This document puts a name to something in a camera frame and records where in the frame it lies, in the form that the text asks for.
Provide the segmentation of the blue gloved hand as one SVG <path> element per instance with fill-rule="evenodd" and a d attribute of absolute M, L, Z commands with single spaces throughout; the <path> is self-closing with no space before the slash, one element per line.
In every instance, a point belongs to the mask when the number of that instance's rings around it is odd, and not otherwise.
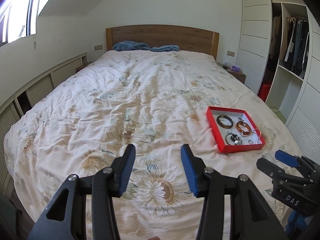
<path fill-rule="evenodd" d="M 304 231 L 311 223 L 313 216 L 305 217 L 293 210 L 288 218 L 287 225 L 285 227 L 285 232 L 287 235 L 293 233 L 295 230 L 299 229 Z"/>

